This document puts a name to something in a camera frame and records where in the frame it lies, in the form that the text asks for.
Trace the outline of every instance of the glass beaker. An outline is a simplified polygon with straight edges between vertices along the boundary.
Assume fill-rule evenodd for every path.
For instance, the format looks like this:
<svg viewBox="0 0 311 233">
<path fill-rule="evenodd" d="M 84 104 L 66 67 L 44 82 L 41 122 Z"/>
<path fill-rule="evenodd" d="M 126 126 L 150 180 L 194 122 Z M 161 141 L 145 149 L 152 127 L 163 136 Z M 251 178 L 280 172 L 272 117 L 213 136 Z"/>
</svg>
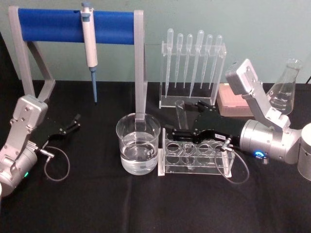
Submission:
<svg viewBox="0 0 311 233">
<path fill-rule="evenodd" d="M 116 126 L 121 162 L 133 175 L 145 175 L 157 165 L 161 127 L 157 119 L 145 113 L 131 113 Z"/>
<path fill-rule="evenodd" d="M 295 83 L 302 62 L 297 59 L 288 59 L 285 70 L 279 80 L 267 92 L 272 107 L 287 115 L 294 107 Z"/>
</svg>

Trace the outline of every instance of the transfer pipette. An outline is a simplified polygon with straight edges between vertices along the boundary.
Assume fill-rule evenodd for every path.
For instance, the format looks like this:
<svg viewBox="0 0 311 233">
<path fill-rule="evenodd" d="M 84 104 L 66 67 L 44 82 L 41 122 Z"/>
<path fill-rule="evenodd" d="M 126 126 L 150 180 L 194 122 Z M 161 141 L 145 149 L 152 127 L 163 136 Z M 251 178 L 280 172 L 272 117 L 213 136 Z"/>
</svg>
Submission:
<svg viewBox="0 0 311 233">
<path fill-rule="evenodd" d="M 167 30 L 167 65 L 166 65 L 166 79 L 165 79 L 165 97 L 169 89 L 170 71 L 171 71 L 171 56 L 173 48 L 174 30 L 172 28 Z"/>
<path fill-rule="evenodd" d="M 187 71 L 188 71 L 190 51 L 191 51 L 191 47 L 192 47 L 192 39 L 193 39 L 193 36 L 191 34 L 188 34 L 187 35 L 187 41 L 186 41 L 186 52 L 187 52 L 187 54 L 186 54 L 185 67 L 184 67 L 184 88 L 185 88 Z"/>
<path fill-rule="evenodd" d="M 202 88 L 202 84 L 203 84 L 203 81 L 204 81 L 205 70 L 206 70 L 206 66 L 207 66 L 207 60 L 208 60 L 208 57 L 209 57 L 210 47 L 212 46 L 212 41 L 213 41 L 213 36 L 211 34 L 207 35 L 206 43 L 205 43 L 206 57 L 204 57 L 204 60 L 203 60 L 202 77 L 201 77 L 201 86 L 200 86 L 200 88 Z"/>
<path fill-rule="evenodd" d="M 97 52 L 96 52 L 96 39 L 94 27 L 94 8 L 91 8 L 89 2 L 82 3 L 81 21 L 83 28 L 83 38 L 86 48 L 86 63 L 91 71 L 94 102 L 97 103 L 97 90 L 96 90 L 96 66 L 97 66 Z"/>
<path fill-rule="evenodd" d="M 176 83 L 177 83 L 177 78 L 178 78 L 178 71 L 179 71 L 179 60 L 180 60 L 180 53 L 181 53 L 181 48 L 183 47 L 183 39 L 184 36 L 182 33 L 178 34 L 177 36 L 177 55 L 176 55 L 176 66 L 175 66 L 175 88 L 176 88 Z"/>
<path fill-rule="evenodd" d="M 222 45 L 222 41 L 223 41 L 223 37 L 221 35 L 218 35 L 216 39 L 216 44 L 215 44 L 215 57 L 214 57 L 213 65 L 212 65 L 212 71 L 210 73 L 210 82 L 209 82 L 209 87 L 208 87 L 209 89 L 210 89 L 210 86 L 212 85 L 213 76 L 215 74 L 218 53 L 220 51 L 220 46 Z"/>
<path fill-rule="evenodd" d="M 203 38 L 204 38 L 204 31 L 200 30 L 198 32 L 197 37 L 196 37 L 196 43 L 195 43 L 195 58 L 194 58 L 194 65 L 193 65 L 193 73 L 192 73 L 192 79 L 191 79 L 191 85 L 190 85 L 189 98 L 191 97 L 193 87 L 194 87 L 196 70 L 198 68 L 198 62 L 199 62 L 200 51 L 202 48 Z"/>
</svg>

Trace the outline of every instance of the black tablecloth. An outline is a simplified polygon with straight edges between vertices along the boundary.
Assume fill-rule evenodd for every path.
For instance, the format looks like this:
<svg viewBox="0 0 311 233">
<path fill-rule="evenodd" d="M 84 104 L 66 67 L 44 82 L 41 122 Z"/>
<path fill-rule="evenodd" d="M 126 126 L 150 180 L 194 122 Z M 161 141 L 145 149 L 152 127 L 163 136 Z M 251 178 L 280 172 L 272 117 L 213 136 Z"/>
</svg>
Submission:
<svg viewBox="0 0 311 233">
<path fill-rule="evenodd" d="M 36 82 L 38 90 L 42 82 Z M 135 110 L 133 83 L 98 83 L 94 105 L 91 83 L 57 82 L 47 117 L 68 122 L 81 114 L 81 129 L 59 143 L 71 162 L 69 177 L 60 183 L 43 173 L 38 163 L 1 202 L 0 232 L 189 232 L 293 233 L 311 232 L 311 182 L 296 165 L 271 161 L 263 165 L 243 156 L 250 179 L 232 185 L 221 176 L 166 174 L 155 169 L 144 176 L 128 174 L 121 165 L 115 133 L 118 120 Z M 148 84 L 146 112 L 161 123 L 176 125 L 174 109 L 158 108 L 158 84 Z M 0 143 L 10 130 L 9 120 L 21 83 L 0 93 Z M 311 122 L 310 85 L 296 87 L 292 128 Z M 243 179 L 241 163 L 233 177 Z"/>
</svg>

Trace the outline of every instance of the test tube rack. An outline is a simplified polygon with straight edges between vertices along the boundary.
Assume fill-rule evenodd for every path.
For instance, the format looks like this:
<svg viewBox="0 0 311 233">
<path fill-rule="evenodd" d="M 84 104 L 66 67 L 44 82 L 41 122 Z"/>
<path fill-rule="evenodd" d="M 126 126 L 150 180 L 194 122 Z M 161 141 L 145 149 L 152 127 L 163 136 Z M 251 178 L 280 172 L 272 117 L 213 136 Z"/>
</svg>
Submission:
<svg viewBox="0 0 311 233">
<path fill-rule="evenodd" d="M 214 39 L 215 42 L 213 41 L 211 45 L 208 45 L 207 44 L 208 36 L 206 39 L 203 40 L 204 45 L 200 47 L 198 61 L 196 61 L 197 65 L 195 64 L 195 59 L 197 55 L 196 51 L 197 45 L 195 43 L 193 43 L 190 47 L 189 61 L 187 62 L 188 49 L 186 47 L 188 46 L 189 48 L 189 45 L 185 43 L 182 45 L 179 44 L 179 49 L 180 47 L 181 49 L 178 52 L 177 48 L 178 42 L 175 44 L 172 43 L 173 38 L 170 40 L 170 42 L 168 39 L 168 43 L 171 44 L 162 41 L 159 108 L 175 107 L 175 102 L 177 100 L 183 100 L 192 103 L 196 103 L 197 101 L 201 100 L 207 102 L 210 105 L 215 105 L 218 87 L 223 72 L 227 52 L 225 43 L 221 42 L 220 45 L 216 45 L 217 39 Z M 186 72 L 185 75 L 186 83 L 184 84 L 184 73 L 186 63 L 188 63 L 189 68 L 188 69 L 186 68 L 188 71 Z M 177 75 L 177 83 L 175 84 L 176 73 L 178 73 L 178 75 Z M 194 86 L 192 87 L 193 88 L 192 91 L 190 83 L 194 76 L 195 76 L 195 83 Z M 202 76 L 204 76 L 203 85 L 200 84 Z"/>
<path fill-rule="evenodd" d="M 205 140 L 200 144 L 172 141 L 167 138 L 163 128 L 163 149 L 158 155 L 158 176 L 164 176 L 165 173 L 220 175 L 218 167 L 226 177 L 230 178 L 235 154 L 221 152 L 221 146 L 222 142 L 215 140 Z"/>
</svg>

